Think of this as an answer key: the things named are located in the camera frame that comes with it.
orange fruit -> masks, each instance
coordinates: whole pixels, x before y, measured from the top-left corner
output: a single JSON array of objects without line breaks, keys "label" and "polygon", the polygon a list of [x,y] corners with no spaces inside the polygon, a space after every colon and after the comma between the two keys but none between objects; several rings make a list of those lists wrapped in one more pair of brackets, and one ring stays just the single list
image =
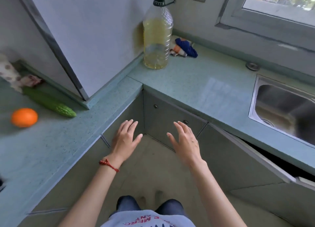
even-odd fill
[{"label": "orange fruit", "polygon": [[14,111],[11,122],[17,127],[30,127],[37,122],[38,115],[31,108],[21,108]]}]

floor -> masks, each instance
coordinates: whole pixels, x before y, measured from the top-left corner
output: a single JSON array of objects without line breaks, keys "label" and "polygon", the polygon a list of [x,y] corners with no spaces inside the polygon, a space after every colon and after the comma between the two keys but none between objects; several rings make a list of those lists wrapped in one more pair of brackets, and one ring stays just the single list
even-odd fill
[{"label": "floor", "polygon": [[[155,201],[156,191],[163,192],[158,203]],[[153,210],[167,199],[177,199],[183,204],[196,227],[210,226],[189,170],[181,164],[172,150],[147,135],[143,136],[141,143],[116,175],[96,227],[107,221],[116,208],[117,199],[122,195],[132,195],[142,209]],[[292,227],[272,213],[233,196],[228,195],[228,198],[248,227]]]}]

countertop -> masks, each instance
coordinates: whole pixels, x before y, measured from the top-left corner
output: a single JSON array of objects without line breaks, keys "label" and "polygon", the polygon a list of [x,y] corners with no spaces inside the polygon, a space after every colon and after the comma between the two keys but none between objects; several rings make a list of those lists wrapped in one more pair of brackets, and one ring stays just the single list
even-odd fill
[{"label": "countertop", "polygon": [[[85,110],[46,86],[45,91],[59,96],[77,113],[77,117],[67,118],[42,108],[0,81],[0,174],[7,179],[0,192],[0,225],[18,226],[141,90],[140,82],[125,77]],[[38,122],[25,129],[14,127],[11,113],[25,107],[37,111]]]},{"label": "countertop", "polygon": [[197,58],[170,57],[162,70],[142,63],[128,76],[144,89],[315,175],[315,147],[248,117],[257,74],[315,94],[315,87],[196,44]]},{"label": "countertop", "polygon": [[[88,111],[57,94],[77,112],[73,119],[0,82],[0,174],[7,179],[0,193],[1,225],[16,227],[142,88],[315,175],[314,147],[248,117],[257,74],[313,94],[315,88],[268,70],[250,71],[244,61],[197,44],[194,48],[198,58],[170,57],[162,70],[140,63]],[[12,110],[22,107],[39,114],[31,128],[10,124]]]}]

hand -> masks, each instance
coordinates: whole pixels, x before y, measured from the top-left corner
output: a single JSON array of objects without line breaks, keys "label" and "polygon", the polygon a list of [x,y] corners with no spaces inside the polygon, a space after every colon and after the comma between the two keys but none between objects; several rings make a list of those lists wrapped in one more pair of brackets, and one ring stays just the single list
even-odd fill
[{"label": "hand", "polygon": [[134,131],[136,129],[138,122],[124,121],[112,141],[112,152],[106,157],[108,161],[115,167],[119,168],[120,165],[126,161],[136,146],[139,144],[142,138],[142,134],[139,134],[134,141]]},{"label": "hand", "polygon": [[167,133],[167,136],[179,158],[189,167],[202,161],[199,144],[191,128],[179,121],[174,122],[174,125],[178,131],[179,142],[177,143],[172,134]]}]

red string bracelet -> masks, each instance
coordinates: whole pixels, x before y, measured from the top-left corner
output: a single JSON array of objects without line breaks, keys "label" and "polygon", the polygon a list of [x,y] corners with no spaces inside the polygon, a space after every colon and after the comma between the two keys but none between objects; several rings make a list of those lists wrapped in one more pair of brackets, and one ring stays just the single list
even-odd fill
[{"label": "red string bracelet", "polygon": [[119,172],[119,169],[116,169],[115,167],[113,167],[109,161],[107,159],[105,159],[105,161],[100,160],[99,161],[100,165],[108,165],[110,168],[112,168],[113,170],[115,170],[116,172]]}]

